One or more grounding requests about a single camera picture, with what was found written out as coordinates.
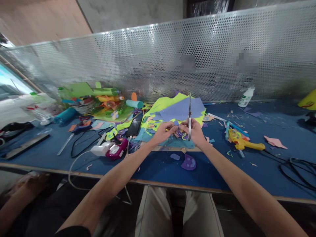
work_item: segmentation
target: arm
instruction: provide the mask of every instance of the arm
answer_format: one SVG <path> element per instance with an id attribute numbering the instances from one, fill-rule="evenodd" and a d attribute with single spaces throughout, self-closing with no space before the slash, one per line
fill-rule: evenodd
<path id="1" fill-rule="evenodd" d="M 30 178 L 4 204 L 0 210 L 0 236 L 8 232 L 17 216 L 45 188 L 46 181 L 46 175 Z"/>
<path id="2" fill-rule="evenodd" d="M 173 122 L 161 124 L 154 137 L 147 144 L 129 154 L 104 175 L 58 231 L 80 225 L 88 228 L 92 235 L 106 205 L 124 188 L 146 156 L 178 129 L 178 126 L 173 125 Z"/>
<path id="3" fill-rule="evenodd" d="M 188 132 L 187 122 L 179 127 Z M 240 204 L 266 236 L 306 236 L 291 215 L 262 186 L 206 142 L 200 124 L 192 119 L 192 140 L 221 174 Z"/>

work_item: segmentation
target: yellow glue gun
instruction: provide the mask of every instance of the yellow glue gun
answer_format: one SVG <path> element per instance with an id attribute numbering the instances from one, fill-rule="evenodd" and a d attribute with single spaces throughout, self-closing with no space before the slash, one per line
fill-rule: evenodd
<path id="1" fill-rule="evenodd" d="M 240 132 L 229 129 L 228 134 L 237 150 L 243 150 L 245 147 L 249 147 L 256 150 L 264 150 L 266 146 L 262 143 L 251 143 L 242 139 Z"/>

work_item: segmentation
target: hand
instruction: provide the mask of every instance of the hand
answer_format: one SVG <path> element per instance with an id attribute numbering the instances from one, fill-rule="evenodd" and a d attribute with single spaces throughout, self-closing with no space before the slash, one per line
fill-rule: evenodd
<path id="1" fill-rule="evenodd" d="M 189 134 L 189 119 L 187 119 L 185 122 L 182 122 L 179 125 L 179 128 L 185 131 L 187 134 Z M 196 121 L 195 119 L 191 119 L 191 139 L 194 142 L 194 144 L 201 148 L 203 144 L 207 143 L 207 141 L 204 138 L 204 134 L 202 132 L 201 125 Z"/>
<path id="2" fill-rule="evenodd" d="M 30 203 L 47 186 L 47 180 L 48 177 L 46 174 L 42 174 L 37 177 L 32 177 L 28 179 L 24 184 L 22 184 L 13 195 L 21 197 L 25 202 Z"/>
<path id="3" fill-rule="evenodd" d="M 149 141 L 152 145 L 158 146 L 160 143 L 164 142 L 178 129 L 178 126 L 175 126 L 173 122 L 166 122 L 160 124 L 157 132 L 153 138 Z"/>

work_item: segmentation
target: table edge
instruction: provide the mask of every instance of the table edge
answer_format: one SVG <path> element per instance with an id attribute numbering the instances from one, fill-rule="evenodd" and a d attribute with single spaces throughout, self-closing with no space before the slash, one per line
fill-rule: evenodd
<path id="1" fill-rule="evenodd" d="M 47 168 L 40 168 L 40 167 L 35 167 L 35 166 L 17 165 L 17 164 L 1 163 L 1 162 L 0 162 L 0 167 L 68 174 L 68 171 L 65 171 L 65 170 L 47 169 Z M 77 172 L 77 171 L 72 172 L 71 175 L 88 177 L 88 178 L 99 178 L 99 179 L 101 179 L 104 176 L 102 174 L 90 174 L 90 173 L 82 173 L 82 172 Z M 130 182 L 144 184 L 144 185 L 153 185 L 153 186 L 158 186 L 158 187 L 179 188 L 179 189 L 186 189 L 186 190 L 191 190 L 191 191 L 208 192 L 212 194 L 233 194 L 231 191 L 228 191 L 228 190 L 210 189 L 210 188 L 195 187 L 195 186 L 189 186 L 189 185 L 163 183 L 163 182 L 148 181 L 148 180 L 142 180 L 142 179 L 131 179 Z M 293 197 L 291 198 L 291 197 L 283 197 L 283 196 L 273 196 L 273 197 L 278 201 L 290 201 L 290 202 L 305 203 L 305 204 L 316 204 L 316 200 L 310 200 L 310 199 L 304 199 L 304 198 L 293 198 Z"/>

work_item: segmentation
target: sleeve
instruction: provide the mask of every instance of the sleeve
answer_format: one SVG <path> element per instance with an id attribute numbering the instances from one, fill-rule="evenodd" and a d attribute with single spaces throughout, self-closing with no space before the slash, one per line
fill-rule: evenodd
<path id="1" fill-rule="evenodd" d="M 86 227 L 70 226 L 58 231 L 54 237 L 91 237 L 91 233 Z"/>

